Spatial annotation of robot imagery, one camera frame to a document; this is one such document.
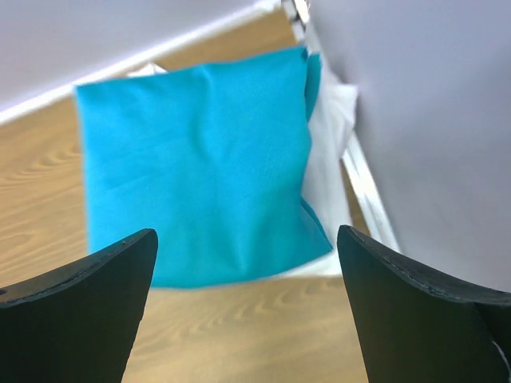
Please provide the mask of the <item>teal t-shirt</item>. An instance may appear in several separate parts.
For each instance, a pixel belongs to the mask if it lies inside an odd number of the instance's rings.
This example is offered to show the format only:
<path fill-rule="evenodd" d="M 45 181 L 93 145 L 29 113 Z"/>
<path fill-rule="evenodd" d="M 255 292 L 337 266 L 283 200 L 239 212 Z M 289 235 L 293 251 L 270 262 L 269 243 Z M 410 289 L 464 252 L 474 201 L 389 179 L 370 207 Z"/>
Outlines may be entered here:
<path fill-rule="evenodd" d="M 144 228 L 154 287 L 267 278 L 331 243 L 302 197 L 321 63 L 305 47 L 80 85 L 89 251 Z"/>

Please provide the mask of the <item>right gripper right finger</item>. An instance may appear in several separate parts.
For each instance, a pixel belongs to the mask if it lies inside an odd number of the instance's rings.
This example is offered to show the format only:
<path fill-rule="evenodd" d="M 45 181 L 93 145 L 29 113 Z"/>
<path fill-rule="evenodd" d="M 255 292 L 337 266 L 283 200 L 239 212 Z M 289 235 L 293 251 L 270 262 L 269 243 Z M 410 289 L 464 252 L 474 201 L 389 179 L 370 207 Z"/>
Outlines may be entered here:
<path fill-rule="evenodd" d="M 510 294 L 342 225 L 339 260 L 370 382 L 508 382 Z"/>

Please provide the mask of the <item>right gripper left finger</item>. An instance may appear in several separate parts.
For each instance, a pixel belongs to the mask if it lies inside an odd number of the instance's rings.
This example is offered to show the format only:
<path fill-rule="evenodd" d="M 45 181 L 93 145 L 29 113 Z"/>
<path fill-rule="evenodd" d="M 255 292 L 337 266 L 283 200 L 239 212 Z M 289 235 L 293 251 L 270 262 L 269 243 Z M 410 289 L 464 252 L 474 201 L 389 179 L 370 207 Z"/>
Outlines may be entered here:
<path fill-rule="evenodd" d="M 120 382 L 143 318 L 158 237 L 138 231 L 1 289 L 3 382 Z"/>

